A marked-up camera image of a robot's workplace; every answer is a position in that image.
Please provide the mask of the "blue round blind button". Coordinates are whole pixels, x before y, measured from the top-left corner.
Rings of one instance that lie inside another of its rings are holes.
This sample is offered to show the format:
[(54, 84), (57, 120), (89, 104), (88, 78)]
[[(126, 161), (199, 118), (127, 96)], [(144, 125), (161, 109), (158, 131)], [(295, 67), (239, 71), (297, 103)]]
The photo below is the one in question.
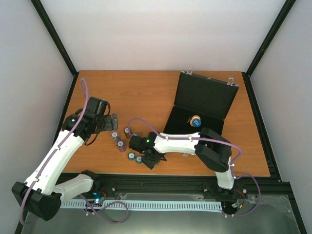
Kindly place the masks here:
[(191, 121), (191, 125), (193, 127), (200, 127), (201, 126), (201, 120)]

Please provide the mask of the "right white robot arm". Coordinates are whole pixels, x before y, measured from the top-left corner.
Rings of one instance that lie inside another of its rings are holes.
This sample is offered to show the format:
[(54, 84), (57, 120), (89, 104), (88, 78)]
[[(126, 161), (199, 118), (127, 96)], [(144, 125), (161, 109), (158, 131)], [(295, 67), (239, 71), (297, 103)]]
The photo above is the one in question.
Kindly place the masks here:
[(197, 156), (203, 164), (214, 171), (217, 184), (222, 189), (231, 190), (234, 176), (230, 167), (232, 157), (231, 143), (209, 128), (186, 135), (171, 135), (150, 132), (147, 137), (133, 135), (129, 148), (143, 155), (142, 162), (149, 168), (167, 153), (182, 153)]

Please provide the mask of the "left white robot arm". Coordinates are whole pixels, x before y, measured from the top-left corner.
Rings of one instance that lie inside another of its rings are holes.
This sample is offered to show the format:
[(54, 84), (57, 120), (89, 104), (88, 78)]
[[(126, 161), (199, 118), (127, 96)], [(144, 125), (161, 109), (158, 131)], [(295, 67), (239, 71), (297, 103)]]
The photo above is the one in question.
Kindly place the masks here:
[(102, 189), (99, 175), (82, 171), (61, 184), (57, 180), (73, 154), (92, 134), (118, 129), (117, 114), (95, 117), (70, 115), (58, 137), (35, 171), (24, 181), (16, 182), (11, 191), (21, 207), (45, 221), (52, 219), (61, 205), (88, 193), (97, 196)]

